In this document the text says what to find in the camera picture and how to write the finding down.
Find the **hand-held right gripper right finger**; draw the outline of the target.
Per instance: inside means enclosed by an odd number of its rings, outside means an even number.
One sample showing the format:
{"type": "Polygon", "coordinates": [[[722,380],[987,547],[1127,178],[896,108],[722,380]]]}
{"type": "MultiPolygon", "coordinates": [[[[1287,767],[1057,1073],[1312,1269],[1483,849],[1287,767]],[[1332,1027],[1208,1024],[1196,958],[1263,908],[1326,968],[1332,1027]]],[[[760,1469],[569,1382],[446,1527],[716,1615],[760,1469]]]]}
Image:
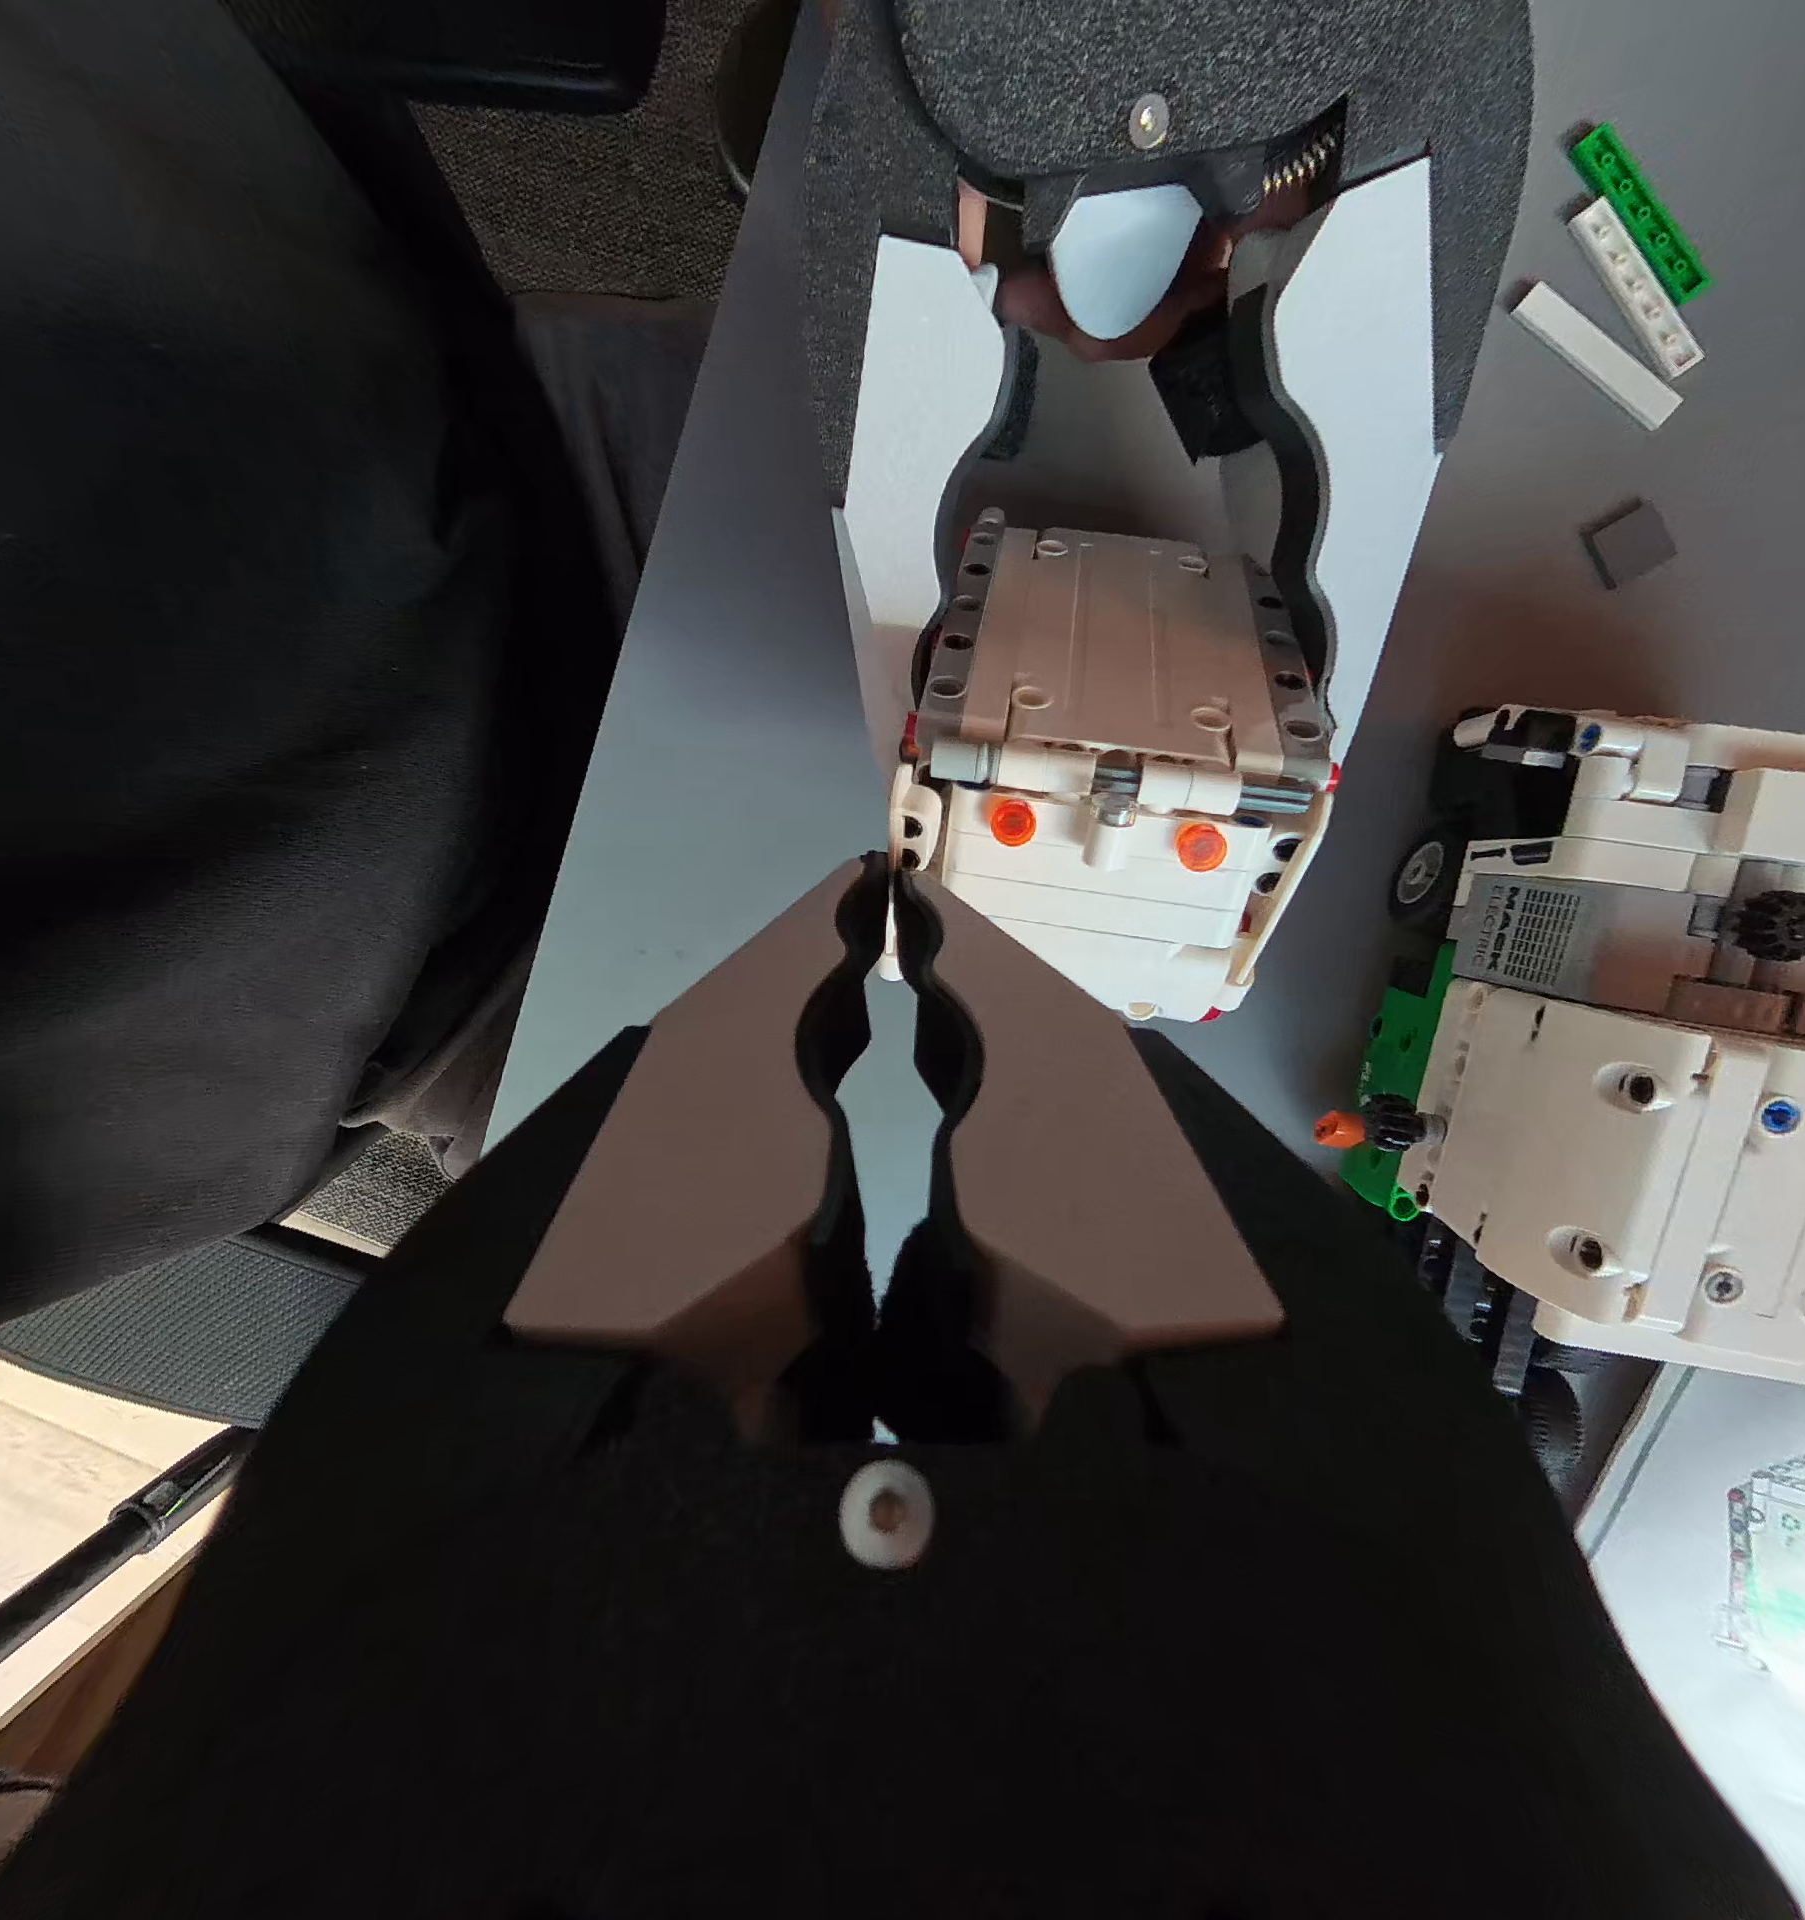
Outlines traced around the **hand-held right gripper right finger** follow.
{"type": "Polygon", "coordinates": [[[896,950],[938,1109],[896,1427],[1035,1427],[1084,1368],[1282,1329],[1123,1017],[922,874],[896,877],[896,950]]]}

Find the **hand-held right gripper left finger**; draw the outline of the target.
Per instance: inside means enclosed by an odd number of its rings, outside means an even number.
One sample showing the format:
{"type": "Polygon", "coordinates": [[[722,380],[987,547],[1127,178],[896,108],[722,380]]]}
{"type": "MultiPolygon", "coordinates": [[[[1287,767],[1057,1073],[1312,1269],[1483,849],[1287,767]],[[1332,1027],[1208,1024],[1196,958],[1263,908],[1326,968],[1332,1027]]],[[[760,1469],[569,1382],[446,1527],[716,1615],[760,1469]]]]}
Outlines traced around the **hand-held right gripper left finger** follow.
{"type": "Polygon", "coordinates": [[[875,1302],[841,1086],[869,1047],[880,853],[661,1008],[505,1308],[536,1345],[684,1366],[746,1438],[867,1438],[875,1302]]]}

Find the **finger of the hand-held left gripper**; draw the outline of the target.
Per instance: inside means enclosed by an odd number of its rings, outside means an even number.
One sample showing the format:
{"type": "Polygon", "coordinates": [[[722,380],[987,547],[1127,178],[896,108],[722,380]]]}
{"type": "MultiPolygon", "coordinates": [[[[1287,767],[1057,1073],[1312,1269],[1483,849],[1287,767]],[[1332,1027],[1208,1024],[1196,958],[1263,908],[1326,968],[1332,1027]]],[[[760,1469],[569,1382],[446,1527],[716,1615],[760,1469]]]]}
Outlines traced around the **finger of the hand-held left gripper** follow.
{"type": "Polygon", "coordinates": [[[999,268],[884,235],[875,252],[837,561],[874,750],[914,709],[922,637],[955,592],[962,486],[1011,411],[1022,332],[999,268]]]}
{"type": "Polygon", "coordinates": [[[1256,433],[1227,480],[1287,609],[1324,741],[1349,742],[1436,484],[1432,163],[1253,233],[1229,277],[1229,367],[1256,433]]]}

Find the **white lego truck container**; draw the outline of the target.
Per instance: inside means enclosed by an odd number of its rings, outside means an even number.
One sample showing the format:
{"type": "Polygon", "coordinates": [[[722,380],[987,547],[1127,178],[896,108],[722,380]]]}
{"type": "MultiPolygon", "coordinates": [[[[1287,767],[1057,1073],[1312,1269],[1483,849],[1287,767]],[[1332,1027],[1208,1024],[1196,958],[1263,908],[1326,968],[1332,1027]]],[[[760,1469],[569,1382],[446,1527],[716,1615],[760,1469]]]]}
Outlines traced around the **white lego truck container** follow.
{"type": "Polygon", "coordinates": [[[1340,766],[1265,567],[982,514],[925,642],[889,856],[1131,1024],[1256,982],[1340,766]]]}

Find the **green lego plate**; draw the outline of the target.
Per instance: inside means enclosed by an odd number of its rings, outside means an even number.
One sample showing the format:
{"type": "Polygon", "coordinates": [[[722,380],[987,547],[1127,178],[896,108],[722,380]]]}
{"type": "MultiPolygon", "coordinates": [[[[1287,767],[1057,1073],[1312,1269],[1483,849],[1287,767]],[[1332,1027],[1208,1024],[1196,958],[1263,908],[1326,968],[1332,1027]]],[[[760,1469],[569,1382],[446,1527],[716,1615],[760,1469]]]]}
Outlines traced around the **green lego plate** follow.
{"type": "Polygon", "coordinates": [[[1700,253],[1611,122],[1594,122],[1577,138],[1568,158],[1589,193],[1609,203],[1678,308],[1712,288],[1700,253]]]}

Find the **grey square lego tile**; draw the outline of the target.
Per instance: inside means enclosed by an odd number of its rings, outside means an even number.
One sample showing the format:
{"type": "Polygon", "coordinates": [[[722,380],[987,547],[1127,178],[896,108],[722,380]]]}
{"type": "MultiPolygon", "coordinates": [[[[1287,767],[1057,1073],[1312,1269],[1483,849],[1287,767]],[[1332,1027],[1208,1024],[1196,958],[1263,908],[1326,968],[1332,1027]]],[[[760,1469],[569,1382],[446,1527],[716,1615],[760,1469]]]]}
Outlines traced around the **grey square lego tile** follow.
{"type": "Polygon", "coordinates": [[[1580,529],[1586,561],[1609,592],[1631,589],[1678,557],[1678,543],[1647,500],[1634,500],[1580,529]]]}

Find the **white green lego truck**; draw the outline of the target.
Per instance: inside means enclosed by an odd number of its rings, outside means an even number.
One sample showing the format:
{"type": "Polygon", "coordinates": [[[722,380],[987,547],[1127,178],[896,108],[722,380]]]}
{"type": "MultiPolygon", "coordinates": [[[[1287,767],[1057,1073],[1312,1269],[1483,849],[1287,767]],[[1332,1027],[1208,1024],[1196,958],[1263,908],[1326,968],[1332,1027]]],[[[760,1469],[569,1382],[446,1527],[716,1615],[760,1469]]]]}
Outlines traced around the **white green lego truck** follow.
{"type": "Polygon", "coordinates": [[[1805,732],[1466,712],[1387,905],[1314,1138],[1466,1327],[1805,1385],[1805,732]]]}

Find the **person's left hand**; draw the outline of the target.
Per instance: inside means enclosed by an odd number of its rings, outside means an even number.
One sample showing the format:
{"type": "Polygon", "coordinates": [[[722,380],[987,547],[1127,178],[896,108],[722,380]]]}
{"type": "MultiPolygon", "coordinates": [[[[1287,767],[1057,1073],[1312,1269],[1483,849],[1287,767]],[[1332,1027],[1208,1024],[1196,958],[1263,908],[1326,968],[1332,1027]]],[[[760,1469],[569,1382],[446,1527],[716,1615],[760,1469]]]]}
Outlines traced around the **person's left hand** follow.
{"type": "Polygon", "coordinates": [[[1003,255],[994,310],[1006,325],[1058,339],[1087,364],[1151,359],[1170,346],[1184,325],[1225,304],[1236,245],[1250,233],[1287,226],[1296,218],[1296,203],[1304,205],[1308,199],[1268,193],[1253,215],[1236,222],[1203,218],[1177,261],[1174,279],[1155,310],[1127,335],[1102,339],[1084,330],[1060,298],[1051,261],[1035,255],[1003,255]]]}

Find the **black tripod stand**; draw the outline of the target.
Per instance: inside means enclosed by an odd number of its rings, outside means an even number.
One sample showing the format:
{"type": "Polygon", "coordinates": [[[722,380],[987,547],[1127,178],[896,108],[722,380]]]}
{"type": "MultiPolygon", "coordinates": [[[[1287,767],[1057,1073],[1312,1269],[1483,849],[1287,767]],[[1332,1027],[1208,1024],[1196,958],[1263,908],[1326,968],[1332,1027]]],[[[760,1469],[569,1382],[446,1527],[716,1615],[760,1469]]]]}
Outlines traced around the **black tripod stand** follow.
{"type": "Polygon", "coordinates": [[[258,1439],[253,1427],[223,1427],[165,1467],[66,1553],[0,1602],[0,1663],[73,1609],[111,1575],[152,1553],[223,1493],[258,1439]]]}

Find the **white printed booklet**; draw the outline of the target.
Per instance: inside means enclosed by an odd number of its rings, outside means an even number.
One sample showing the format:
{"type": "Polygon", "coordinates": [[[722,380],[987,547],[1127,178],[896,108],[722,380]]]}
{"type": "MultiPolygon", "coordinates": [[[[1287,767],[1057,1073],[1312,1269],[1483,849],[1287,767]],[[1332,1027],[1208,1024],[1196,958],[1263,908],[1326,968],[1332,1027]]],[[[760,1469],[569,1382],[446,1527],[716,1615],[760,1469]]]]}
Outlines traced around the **white printed booklet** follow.
{"type": "Polygon", "coordinates": [[[1805,1385],[1660,1371],[1578,1537],[1644,1682],[1805,1913],[1805,1385]]]}

